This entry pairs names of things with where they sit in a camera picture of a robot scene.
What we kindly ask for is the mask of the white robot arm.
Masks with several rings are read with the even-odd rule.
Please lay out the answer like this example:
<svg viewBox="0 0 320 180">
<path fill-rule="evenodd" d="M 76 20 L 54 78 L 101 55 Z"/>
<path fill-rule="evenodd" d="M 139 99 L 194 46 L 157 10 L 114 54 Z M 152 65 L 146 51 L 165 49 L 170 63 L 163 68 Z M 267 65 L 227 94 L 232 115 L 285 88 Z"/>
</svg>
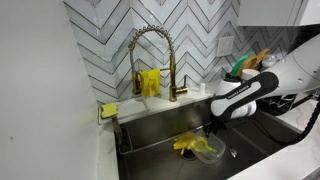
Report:
<svg viewBox="0 0 320 180">
<path fill-rule="evenodd" d="M 252 115 L 256 100 L 297 94 L 320 87 L 320 34 L 312 37 L 287 54 L 275 65 L 241 82 L 236 78 L 222 79 L 215 90 L 210 109 L 210 124 L 204 125 L 206 136 L 215 129 L 215 122 Z"/>
</svg>

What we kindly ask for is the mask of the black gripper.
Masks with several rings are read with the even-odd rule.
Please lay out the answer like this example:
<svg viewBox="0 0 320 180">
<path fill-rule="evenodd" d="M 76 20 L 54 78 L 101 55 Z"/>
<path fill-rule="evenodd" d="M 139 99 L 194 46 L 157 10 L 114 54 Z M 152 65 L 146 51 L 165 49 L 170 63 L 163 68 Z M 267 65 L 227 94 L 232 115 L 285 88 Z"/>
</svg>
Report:
<svg viewBox="0 0 320 180">
<path fill-rule="evenodd" d="M 205 136 L 209 137 L 211 133 L 216 134 L 220 129 L 232 129 L 246 123 L 247 120 L 244 118 L 232 119 L 230 121 L 220 121 L 216 117 L 212 117 L 209 122 L 203 125 L 203 131 Z"/>
</svg>

